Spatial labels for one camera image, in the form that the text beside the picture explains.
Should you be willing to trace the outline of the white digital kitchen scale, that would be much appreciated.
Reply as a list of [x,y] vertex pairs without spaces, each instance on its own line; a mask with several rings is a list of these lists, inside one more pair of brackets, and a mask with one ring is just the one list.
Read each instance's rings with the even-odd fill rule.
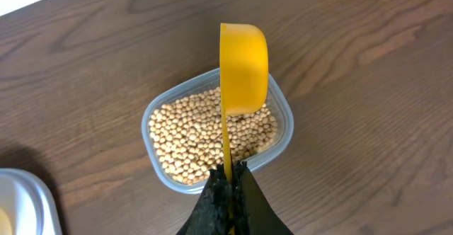
[[1,234],[63,234],[52,193],[34,174],[1,169]]

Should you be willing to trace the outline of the clear plastic container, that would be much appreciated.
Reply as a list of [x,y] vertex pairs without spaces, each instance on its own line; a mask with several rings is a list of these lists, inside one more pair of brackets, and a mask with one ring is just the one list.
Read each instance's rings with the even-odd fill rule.
[[[185,81],[147,107],[142,136],[161,182],[179,193],[202,191],[209,170],[223,162],[219,70]],[[254,171],[280,155],[294,131],[294,118],[274,79],[260,110],[229,116],[231,157]]]

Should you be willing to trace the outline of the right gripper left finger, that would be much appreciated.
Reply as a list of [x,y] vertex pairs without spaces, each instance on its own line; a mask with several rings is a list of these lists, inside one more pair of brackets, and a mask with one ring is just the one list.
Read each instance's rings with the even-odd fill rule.
[[210,175],[187,221],[176,235],[227,235],[230,222],[232,187],[224,165],[210,169]]

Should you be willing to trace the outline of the soybeans in container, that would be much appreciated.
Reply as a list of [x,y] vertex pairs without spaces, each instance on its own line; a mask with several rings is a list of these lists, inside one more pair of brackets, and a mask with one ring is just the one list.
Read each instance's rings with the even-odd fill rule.
[[[277,118],[266,104],[252,114],[229,116],[226,122],[234,162],[265,151],[277,134]],[[176,182],[206,180],[209,170],[223,162],[220,88],[161,105],[147,127],[161,167]]]

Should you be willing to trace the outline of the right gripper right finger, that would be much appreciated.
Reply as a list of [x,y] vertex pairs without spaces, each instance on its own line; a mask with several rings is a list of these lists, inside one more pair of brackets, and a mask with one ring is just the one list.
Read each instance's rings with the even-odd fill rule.
[[270,206],[246,161],[233,166],[233,221],[235,235],[293,235]]

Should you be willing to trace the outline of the yellow measuring scoop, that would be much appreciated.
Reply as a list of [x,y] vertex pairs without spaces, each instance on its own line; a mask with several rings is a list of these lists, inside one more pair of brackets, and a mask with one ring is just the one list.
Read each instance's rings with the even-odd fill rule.
[[[268,49],[263,33],[254,25],[220,25],[219,68],[224,173],[233,189],[233,161],[227,117],[254,113],[264,104],[268,89]],[[233,198],[229,234],[234,233]]]

